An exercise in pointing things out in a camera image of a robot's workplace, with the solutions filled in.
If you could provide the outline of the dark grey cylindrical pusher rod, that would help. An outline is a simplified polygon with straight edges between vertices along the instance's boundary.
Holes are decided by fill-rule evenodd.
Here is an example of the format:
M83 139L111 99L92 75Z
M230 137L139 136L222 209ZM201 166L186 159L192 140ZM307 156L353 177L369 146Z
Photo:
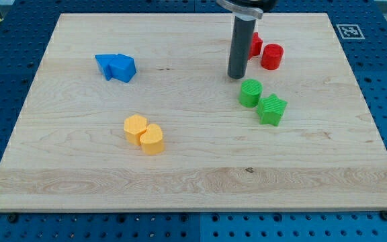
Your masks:
M235 14L232 40L228 59L227 74L231 79L245 76L256 19L251 16Z

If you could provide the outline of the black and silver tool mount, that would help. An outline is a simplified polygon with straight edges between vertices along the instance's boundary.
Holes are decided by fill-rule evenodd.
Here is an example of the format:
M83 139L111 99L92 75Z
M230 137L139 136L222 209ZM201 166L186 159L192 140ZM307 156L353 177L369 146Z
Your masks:
M238 15L261 19L271 11L278 0L216 0L216 4Z

